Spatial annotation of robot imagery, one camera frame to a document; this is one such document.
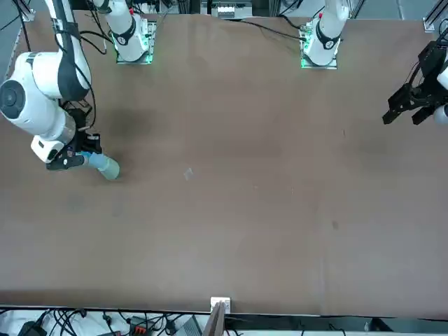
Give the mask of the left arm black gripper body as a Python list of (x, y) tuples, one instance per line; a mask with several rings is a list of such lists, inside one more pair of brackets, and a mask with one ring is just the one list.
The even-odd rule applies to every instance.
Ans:
[(435, 105), (447, 103), (447, 42), (430, 41), (419, 55), (423, 82), (417, 97)]

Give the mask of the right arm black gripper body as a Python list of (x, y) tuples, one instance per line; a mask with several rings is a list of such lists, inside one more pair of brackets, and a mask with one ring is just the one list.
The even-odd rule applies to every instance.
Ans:
[(86, 116), (83, 111), (68, 111), (68, 113), (75, 122), (75, 134), (68, 144), (68, 150), (73, 153), (81, 152), (85, 140), (85, 131), (81, 128), (86, 126)]

